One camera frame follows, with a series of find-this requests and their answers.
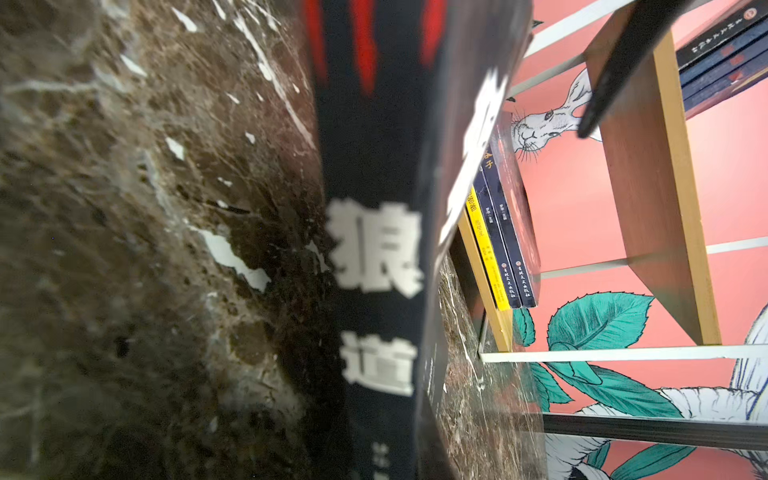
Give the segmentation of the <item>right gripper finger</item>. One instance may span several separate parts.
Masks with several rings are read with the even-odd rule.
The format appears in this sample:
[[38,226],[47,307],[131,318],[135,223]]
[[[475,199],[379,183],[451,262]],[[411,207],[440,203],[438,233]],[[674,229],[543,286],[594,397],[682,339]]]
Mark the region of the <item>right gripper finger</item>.
[[685,0],[636,1],[629,18],[592,88],[591,99],[577,129],[581,139],[589,137],[617,96],[655,49],[665,32],[690,4]]

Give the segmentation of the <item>dark brown book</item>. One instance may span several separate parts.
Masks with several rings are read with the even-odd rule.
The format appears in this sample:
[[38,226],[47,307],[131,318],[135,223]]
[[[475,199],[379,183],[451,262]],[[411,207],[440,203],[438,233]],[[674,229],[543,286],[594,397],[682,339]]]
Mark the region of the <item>dark brown book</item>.
[[698,62],[767,15],[767,0],[738,1],[676,51],[679,70]]

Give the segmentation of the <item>dark wolf cover book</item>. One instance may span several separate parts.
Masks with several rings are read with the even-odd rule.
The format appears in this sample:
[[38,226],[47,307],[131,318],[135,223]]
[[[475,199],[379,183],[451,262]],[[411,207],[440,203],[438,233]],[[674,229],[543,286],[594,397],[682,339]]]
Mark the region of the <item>dark wolf cover book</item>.
[[440,262],[529,1],[304,1],[352,479],[413,479]]

